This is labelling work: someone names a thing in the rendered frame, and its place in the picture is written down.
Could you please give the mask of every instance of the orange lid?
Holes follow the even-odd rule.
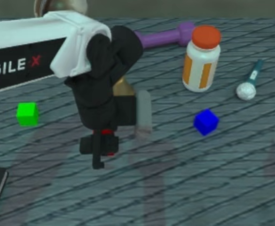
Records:
[[[221,42],[221,32],[214,26],[201,25],[193,30],[192,41],[199,48],[215,48]]]

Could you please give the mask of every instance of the dumbbell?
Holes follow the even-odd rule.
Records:
[[[181,46],[187,46],[191,39],[194,28],[195,25],[193,23],[183,22],[179,24],[175,30],[147,35],[142,35],[140,32],[135,32],[135,34],[141,40],[144,49],[173,43],[178,43]]]

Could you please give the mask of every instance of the blue cube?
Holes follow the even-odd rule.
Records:
[[[209,109],[200,112],[194,119],[194,127],[196,127],[203,136],[214,131],[218,124],[219,118]]]

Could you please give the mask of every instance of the pill bottle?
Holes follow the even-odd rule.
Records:
[[[221,33],[214,26],[201,25],[192,32],[186,50],[182,82],[193,92],[204,92],[212,85],[221,48]]]

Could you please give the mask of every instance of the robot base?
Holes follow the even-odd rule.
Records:
[[[135,125],[136,136],[152,132],[152,104],[150,93],[142,90],[136,96],[117,96],[117,126]],[[80,153],[93,155],[93,169],[104,168],[101,156],[113,156],[118,152],[119,139],[111,130],[94,131],[80,140]]]

